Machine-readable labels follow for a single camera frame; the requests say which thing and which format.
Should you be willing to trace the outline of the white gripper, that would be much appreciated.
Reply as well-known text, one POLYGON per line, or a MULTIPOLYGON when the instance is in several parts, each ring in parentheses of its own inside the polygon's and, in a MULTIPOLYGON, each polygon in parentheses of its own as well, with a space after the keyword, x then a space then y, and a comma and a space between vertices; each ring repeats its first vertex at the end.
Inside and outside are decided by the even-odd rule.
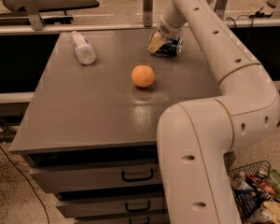
POLYGON ((152 54, 156 53, 165 43, 165 36, 176 36, 180 29, 181 26, 179 24, 159 21, 157 25, 158 32, 154 33, 149 39, 148 51, 152 54))

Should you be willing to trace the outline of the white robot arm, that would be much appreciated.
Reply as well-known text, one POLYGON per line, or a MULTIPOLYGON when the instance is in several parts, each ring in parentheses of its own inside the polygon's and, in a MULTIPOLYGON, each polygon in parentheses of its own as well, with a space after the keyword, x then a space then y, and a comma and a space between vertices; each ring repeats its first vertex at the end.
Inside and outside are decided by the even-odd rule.
POLYGON ((217 97, 177 103, 160 117, 157 147, 171 224, 241 224, 224 155, 260 141, 280 119, 271 77, 209 3, 170 0, 148 47, 157 51, 187 25, 220 89, 217 97))

